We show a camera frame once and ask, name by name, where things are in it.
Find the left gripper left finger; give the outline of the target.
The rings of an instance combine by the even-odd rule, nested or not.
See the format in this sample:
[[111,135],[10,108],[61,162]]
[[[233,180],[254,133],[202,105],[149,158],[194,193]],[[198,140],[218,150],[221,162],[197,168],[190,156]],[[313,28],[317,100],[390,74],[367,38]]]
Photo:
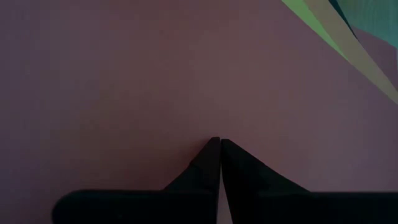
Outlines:
[[216,224],[220,138],[213,137],[162,190],[77,190],[53,207],[53,224]]

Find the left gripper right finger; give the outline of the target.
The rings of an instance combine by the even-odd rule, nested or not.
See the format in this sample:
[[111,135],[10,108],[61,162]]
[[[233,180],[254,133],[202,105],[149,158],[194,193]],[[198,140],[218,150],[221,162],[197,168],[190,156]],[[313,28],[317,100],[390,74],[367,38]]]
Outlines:
[[398,192],[311,192],[229,139],[221,147],[233,224],[398,224]]

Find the orange paper sheet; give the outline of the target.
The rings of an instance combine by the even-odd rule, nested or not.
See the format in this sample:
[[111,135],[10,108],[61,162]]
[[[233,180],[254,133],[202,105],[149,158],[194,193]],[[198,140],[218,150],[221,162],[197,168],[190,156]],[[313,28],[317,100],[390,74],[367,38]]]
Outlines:
[[398,90],[354,36],[329,0],[304,0],[350,64],[398,105]]

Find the yellow paper sheet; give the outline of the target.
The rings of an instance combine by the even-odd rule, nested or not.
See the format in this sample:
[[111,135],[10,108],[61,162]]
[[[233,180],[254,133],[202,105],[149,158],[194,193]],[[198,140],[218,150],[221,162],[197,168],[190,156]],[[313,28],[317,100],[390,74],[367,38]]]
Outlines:
[[281,0],[292,12],[294,12],[306,25],[320,36],[331,48],[337,51],[347,60],[344,53],[324,29],[321,22],[315,17],[304,0]]

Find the black paper sheet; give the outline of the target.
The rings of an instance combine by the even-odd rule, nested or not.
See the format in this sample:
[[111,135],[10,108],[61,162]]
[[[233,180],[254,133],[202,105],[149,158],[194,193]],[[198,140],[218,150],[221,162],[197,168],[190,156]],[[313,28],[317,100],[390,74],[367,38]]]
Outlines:
[[358,39],[356,34],[354,33],[353,29],[351,28],[346,16],[344,15],[344,12],[342,11],[338,1],[337,0],[328,0],[328,2],[331,4],[331,6],[334,8],[334,10],[339,14],[339,16],[343,19],[343,21],[345,22],[345,24],[347,25],[347,27],[349,28],[351,33],[355,36],[355,38]]

